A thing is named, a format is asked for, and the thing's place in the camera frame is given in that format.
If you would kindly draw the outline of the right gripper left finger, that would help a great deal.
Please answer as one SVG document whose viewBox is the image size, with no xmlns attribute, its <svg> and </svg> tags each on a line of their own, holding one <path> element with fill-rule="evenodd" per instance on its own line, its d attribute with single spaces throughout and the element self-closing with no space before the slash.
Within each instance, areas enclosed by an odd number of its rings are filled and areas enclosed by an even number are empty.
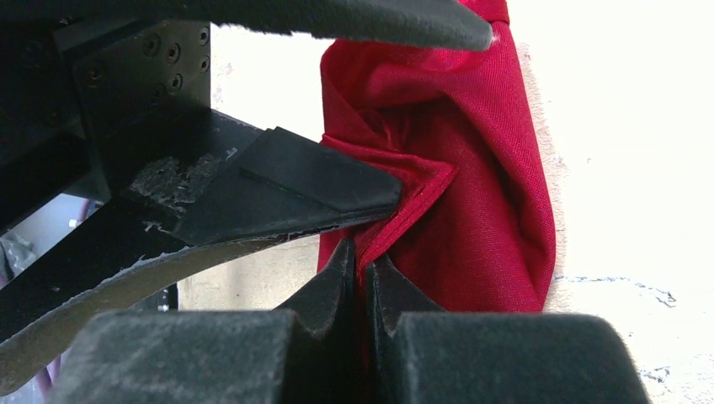
<svg viewBox="0 0 714 404">
<path fill-rule="evenodd" d="M 52 403 L 352 403 L 354 244 L 270 311 L 115 311 L 77 335 Z"/>
</svg>

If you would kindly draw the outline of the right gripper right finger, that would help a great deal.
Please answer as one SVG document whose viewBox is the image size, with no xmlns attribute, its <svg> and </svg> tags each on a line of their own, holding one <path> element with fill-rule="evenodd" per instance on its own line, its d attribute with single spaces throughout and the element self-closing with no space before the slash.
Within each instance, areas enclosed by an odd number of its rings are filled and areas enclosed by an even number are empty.
<svg viewBox="0 0 714 404">
<path fill-rule="evenodd" d="M 448 312 L 388 257 L 365 273 L 376 403 L 644 403 L 597 316 Z"/>
</svg>

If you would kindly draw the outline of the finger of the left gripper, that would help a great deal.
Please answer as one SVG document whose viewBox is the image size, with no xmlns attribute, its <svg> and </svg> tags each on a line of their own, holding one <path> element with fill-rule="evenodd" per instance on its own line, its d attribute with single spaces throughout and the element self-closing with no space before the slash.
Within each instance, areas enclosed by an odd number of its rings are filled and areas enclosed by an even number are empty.
<svg viewBox="0 0 714 404">
<path fill-rule="evenodd" d="M 101 148 L 110 198 L 1 291 L 1 392 L 89 318 L 283 242 L 378 221 L 401 182 L 280 127 L 215 110 L 121 130 Z"/>
<path fill-rule="evenodd" d="M 241 25 L 263 33 L 484 51 L 490 23 L 457 1 L 3 1 L 3 21 L 134 17 Z"/>
</svg>

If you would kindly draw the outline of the red cloth napkin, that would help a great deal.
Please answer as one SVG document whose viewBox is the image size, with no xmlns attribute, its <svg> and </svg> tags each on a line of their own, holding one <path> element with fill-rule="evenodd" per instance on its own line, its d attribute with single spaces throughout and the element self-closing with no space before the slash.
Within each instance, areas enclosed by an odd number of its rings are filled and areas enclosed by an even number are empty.
<svg viewBox="0 0 714 404">
<path fill-rule="evenodd" d="M 337 40 L 321 60 L 324 146 L 403 184 L 388 219 L 325 233 L 359 272 L 381 255 L 450 311 L 541 311 L 556 231 L 504 1 L 467 7 L 492 26 L 484 52 Z"/>
</svg>

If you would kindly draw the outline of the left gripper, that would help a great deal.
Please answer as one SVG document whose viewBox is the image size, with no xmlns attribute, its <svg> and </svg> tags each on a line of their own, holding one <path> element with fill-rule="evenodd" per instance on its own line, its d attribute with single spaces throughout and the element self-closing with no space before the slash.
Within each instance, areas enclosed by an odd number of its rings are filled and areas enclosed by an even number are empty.
<svg viewBox="0 0 714 404">
<path fill-rule="evenodd" d="M 58 194 L 107 201 L 147 165 L 198 160 L 210 37 L 176 19 L 2 24 L 2 229 Z"/>
</svg>

